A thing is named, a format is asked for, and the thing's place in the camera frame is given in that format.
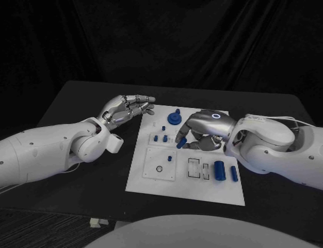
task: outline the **white platform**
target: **white platform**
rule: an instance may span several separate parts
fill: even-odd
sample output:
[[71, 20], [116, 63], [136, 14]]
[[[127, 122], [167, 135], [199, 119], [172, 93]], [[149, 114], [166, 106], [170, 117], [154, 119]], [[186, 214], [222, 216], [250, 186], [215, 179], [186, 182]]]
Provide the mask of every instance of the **white platform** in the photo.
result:
[[[182, 123], [175, 126], [169, 124], [167, 116], [176, 109], [180, 109]], [[178, 131], [198, 111], [198, 108], [156, 105], [156, 115], [143, 115], [126, 191], [245, 206], [241, 175], [238, 172], [238, 182], [234, 182], [231, 174], [231, 166], [238, 171], [237, 159], [224, 155], [222, 148], [218, 151], [176, 148]], [[186, 138], [188, 143], [195, 141], [191, 133]], [[215, 179], [215, 161], [225, 163], [225, 181]]]

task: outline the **silver robot hand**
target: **silver robot hand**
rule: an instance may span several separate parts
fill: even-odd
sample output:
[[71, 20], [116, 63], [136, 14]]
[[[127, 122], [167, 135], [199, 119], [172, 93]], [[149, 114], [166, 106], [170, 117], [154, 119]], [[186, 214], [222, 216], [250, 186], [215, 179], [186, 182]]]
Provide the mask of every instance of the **silver robot hand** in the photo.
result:
[[150, 114], [154, 115], [154, 97], [147, 96], [117, 96], [104, 105], [103, 111], [97, 119], [107, 126], [111, 131], [123, 123], [126, 123], [136, 115]]
[[225, 113], [215, 110], [202, 110], [191, 115], [178, 132], [175, 141], [179, 143], [192, 130], [198, 141], [186, 143], [183, 149], [218, 150], [221, 141], [228, 141], [235, 124], [235, 120]]

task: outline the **table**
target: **table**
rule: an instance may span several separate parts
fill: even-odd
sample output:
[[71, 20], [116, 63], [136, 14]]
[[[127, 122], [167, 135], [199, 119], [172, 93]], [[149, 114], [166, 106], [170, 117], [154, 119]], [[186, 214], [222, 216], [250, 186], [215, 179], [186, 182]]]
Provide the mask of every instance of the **table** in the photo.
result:
[[[293, 116], [312, 123], [293, 95], [69, 81], [38, 126], [80, 122], [98, 115], [114, 96], [133, 94], [154, 96], [160, 105], [229, 111], [234, 119], [252, 113]], [[118, 154], [105, 151], [75, 172], [15, 188], [0, 195], [0, 208], [129, 222], [170, 214], [214, 215], [260, 224], [301, 239], [323, 241], [323, 191], [274, 173], [258, 175], [240, 166], [245, 207], [126, 192], [140, 123], [137, 116], [114, 130], [124, 139]]]

